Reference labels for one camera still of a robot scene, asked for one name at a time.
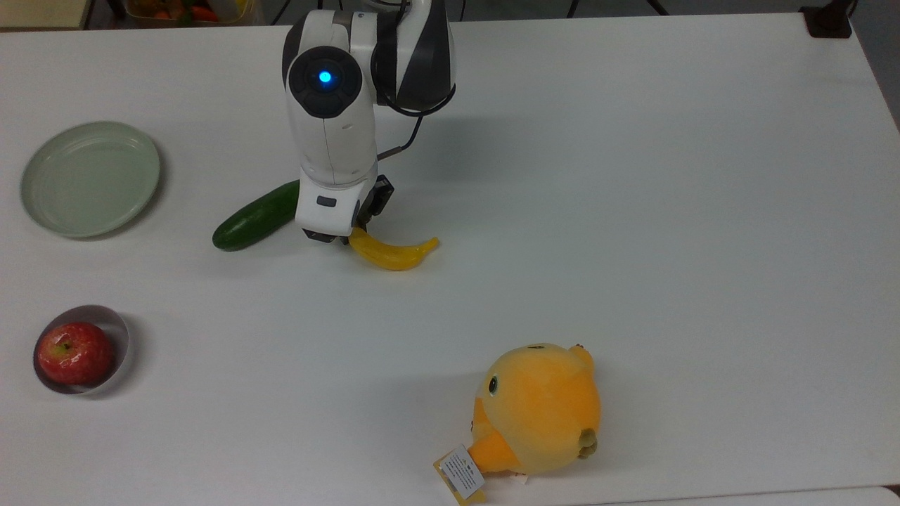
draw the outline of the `plush toy ear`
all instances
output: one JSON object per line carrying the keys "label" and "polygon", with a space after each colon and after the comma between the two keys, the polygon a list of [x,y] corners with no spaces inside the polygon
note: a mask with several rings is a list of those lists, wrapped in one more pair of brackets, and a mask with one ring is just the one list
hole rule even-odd
{"label": "plush toy ear", "polygon": [[590,353],[588,353],[587,349],[584,349],[582,345],[577,344],[569,348],[569,351],[574,353],[576,357],[580,358],[582,362],[587,364],[590,372],[594,372],[594,357],[592,357]]}

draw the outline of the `plush toy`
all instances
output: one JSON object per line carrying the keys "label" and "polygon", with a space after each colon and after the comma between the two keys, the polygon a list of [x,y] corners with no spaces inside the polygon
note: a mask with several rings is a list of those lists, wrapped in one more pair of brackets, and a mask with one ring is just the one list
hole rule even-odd
{"label": "plush toy", "polygon": [[581,345],[517,348],[491,366],[475,397],[472,460],[482,473],[536,474],[597,450],[600,398]]}

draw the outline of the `white bowl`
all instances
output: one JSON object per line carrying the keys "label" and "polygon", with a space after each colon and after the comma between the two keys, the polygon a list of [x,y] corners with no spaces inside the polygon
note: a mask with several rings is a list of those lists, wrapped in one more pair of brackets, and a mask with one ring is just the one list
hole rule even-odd
{"label": "white bowl", "polygon": [[[112,348],[115,350],[115,359],[112,362],[110,372],[98,383],[95,384],[61,384],[47,377],[38,363],[38,346],[41,338],[47,335],[53,329],[60,325],[72,323],[74,321],[86,321],[100,328],[106,337],[112,342]],[[40,382],[53,392],[87,395],[109,392],[121,379],[128,373],[131,357],[133,356],[133,347],[130,345],[128,325],[125,320],[119,316],[118,312],[108,307],[87,305],[70,309],[58,317],[53,319],[47,325],[43,332],[40,333],[37,343],[34,345],[34,374],[38,376]]]}

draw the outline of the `tag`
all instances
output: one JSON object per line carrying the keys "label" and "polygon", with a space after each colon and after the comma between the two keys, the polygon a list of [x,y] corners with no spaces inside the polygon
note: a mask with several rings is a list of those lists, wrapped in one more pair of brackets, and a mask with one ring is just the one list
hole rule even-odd
{"label": "tag", "polygon": [[524,485],[525,482],[528,481],[528,475],[522,473],[513,473],[509,475],[509,479],[514,482],[522,483]]}
{"label": "tag", "polygon": [[481,490],[484,476],[463,445],[441,457],[434,466],[461,506],[487,500]]}

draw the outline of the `cucumber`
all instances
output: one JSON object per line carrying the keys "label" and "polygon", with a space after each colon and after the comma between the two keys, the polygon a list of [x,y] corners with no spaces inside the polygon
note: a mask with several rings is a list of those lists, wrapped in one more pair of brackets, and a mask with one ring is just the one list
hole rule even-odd
{"label": "cucumber", "polygon": [[293,220],[300,195],[300,180],[285,183],[235,212],[212,234],[212,244],[237,251],[256,244]]}

